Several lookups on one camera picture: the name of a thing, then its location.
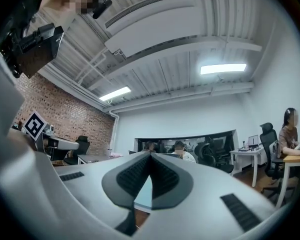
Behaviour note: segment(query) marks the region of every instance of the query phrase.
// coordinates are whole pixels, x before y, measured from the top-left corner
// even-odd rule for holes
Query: fluorescent light
[[[122,94],[129,93],[129,92],[131,92],[131,90],[128,87],[123,87],[119,90],[115,90],[114,92],[111,92],[111,93],[109,93],[105,96],[102,96],[99,99],[102,100],[102,101],[106,101],[106,100],[112,99],[114,97],[117,97],[117,96],[122,95]]]
[[[247,64],[220,64],[220,65],[210,65],[201,67],[201,75],[221,73],[221,72],[235,72],[235,71],[245,71]]]

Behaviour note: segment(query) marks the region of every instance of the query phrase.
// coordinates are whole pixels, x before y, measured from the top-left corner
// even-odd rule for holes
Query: floor
[[[256,185],[255,187],[252,187],[252,180],[253,180],[253,176],[254,176],[254,168],[250,167],[250,168],[246,168],[243,172],[237,173],[236,175],[234,175],[234,177],[236,179],[238,179],[239,181],[247,184],[249,187],[253,188],[254,190],[261,192],[261,190],[264,187],[276,187],[278,186],[278,181],[273,183],[273,180],[268,177],[265,173],[265,167],[260,167],[258,168],[257,171],[257,178],[256,178]],[[293,177],[289,179],[288,182],[288,186],[289,187],[295,187],[298,184],[298,178]],[[292,193],[287,191],[286,194],[286,198],[287,200],[289,200],[289,197]],[[276,202],[276,196],[274,197],[274,199],[272,199],[271,201],[273,201],[274,203]],[[136,226],[137,227],[141,227],[142,224],[146,221],[146,219],[148,218],[148,214],[146,212],[140,211],[135,209],[135,221],[136,221]]]

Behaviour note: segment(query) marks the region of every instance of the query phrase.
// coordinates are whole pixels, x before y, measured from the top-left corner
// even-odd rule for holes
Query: cable
[[[121,51],[121,49],[116,50],[113,55],[117,56],[118,54],[119,55],[124,55],[124,53]]]

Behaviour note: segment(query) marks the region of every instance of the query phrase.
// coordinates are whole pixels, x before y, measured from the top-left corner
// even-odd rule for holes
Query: brick wall
[[[75,141],[88,136],[87,154],[105,155],[109,148],[114,118],[73,97],[40,74],[28,79],[24,74],[17,79],[16,88],[25,101],[14,122],[25,123],[36,110],[50,125],[57,137]]]

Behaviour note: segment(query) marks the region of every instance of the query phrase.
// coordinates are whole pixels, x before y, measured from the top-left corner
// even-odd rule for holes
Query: long dark hair
[[[282,128],[289,124],[289,119],[295,115],[295,111],[296,109],[293,107],[289,107],[286,109],[286,111],[284,112]]]
[[[144,145],[144,149],[148,150],[151,145],[153,145],[153,148],[155,148],[155,144],[152,141],[147,141]]]

